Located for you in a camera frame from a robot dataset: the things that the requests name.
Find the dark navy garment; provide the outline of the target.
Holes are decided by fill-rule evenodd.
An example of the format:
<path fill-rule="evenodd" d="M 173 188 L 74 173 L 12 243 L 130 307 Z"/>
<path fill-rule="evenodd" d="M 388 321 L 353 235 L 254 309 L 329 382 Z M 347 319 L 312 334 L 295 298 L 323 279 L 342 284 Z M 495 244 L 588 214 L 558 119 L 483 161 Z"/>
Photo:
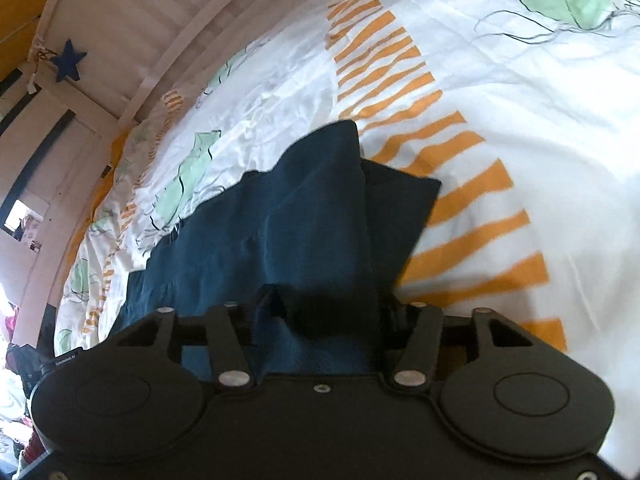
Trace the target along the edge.
<path fill-rule="evenodd" d="M 266 172 L 201 203 L 130 274 L 114 331 L 160 307 L 228 307 L 250 368 L 374 372 L 398 330 L 393 290 L 439 194 L 360 155 L 350 120 L 303 136 Z"/>

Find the white patterned duvet cover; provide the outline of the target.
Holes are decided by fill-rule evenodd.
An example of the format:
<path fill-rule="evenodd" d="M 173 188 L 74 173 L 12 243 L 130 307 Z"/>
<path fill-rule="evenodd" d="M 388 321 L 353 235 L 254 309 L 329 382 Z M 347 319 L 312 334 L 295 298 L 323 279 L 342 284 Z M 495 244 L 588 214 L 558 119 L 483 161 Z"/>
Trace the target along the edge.
<path fill-rule="evenodd" d="M 639 468 L 639 0 L 192 0 L 73 251 L 54 348 L 112 328 L 204 200 L 346 118 L 442 195 L 398 292 L 522 322 L 598 373 L 604 457 Z"/>

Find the blue star decoration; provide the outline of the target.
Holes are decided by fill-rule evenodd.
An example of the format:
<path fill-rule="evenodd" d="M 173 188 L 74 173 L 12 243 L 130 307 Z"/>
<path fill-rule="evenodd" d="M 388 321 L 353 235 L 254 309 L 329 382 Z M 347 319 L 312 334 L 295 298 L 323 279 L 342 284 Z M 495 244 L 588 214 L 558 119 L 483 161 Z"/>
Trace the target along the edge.
<path fill-rule="evenodd" d="M 56 68 L 55 82 L 61 82 L 65 79 L 78 82 L 80 81 L 80 73 L 78 64 L 87 56 L 86 52 L 78 51 L 73 41 L 66 40 L 63 51 L 51 58 L 51 63 Z"/>

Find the white wooden bed frame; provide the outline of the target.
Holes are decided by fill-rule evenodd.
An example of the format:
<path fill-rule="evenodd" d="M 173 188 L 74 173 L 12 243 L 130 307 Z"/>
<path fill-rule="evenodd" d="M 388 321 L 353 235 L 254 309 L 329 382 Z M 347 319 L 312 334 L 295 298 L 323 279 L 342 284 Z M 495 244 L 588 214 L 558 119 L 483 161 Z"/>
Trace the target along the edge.
<path fill-rule="evenodd" d="M 228 50 L 276 0 L 1 0 L 1 214 L 33 214 L 32 242 L 1 234 L 1 281 L 34 344 L 61 296 L 70 240 L 103 181 L 113 140 L 155 100 Z M 55 82 L 66 40 L 87 56 Z"/>

